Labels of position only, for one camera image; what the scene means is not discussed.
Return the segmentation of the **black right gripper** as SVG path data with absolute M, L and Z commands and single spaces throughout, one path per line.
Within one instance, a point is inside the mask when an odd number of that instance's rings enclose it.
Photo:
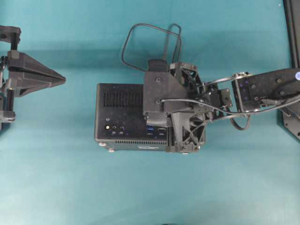
M 167 61 L 148 60 L 147 71 L 167 72 Z M 202 82 L 196 65 L 176 62 L 169 66 L 165 82 L 165 113 L 146 113 L 146 124 L 168 125 L 166 152 L 194 153 L 205 144 L 205 127 L 218 115 L 216 107 L 219 107 L 217 84 Z

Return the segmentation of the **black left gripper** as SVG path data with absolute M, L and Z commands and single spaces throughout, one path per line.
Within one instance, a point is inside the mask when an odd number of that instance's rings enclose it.
M 29 55 L 18 51 L 21 29 L 14 26 L 0 26 L 0 41 L 10 44 L 7 55 L 0 57 L 0 127 L 15 120 L 14 98 L 29 93 L 52 88 L 65 83 L 66 78 L 46 67 Z M 27 72 L 49 78 L 48 80 L 29 78 L 8 78 L 9 69 Z

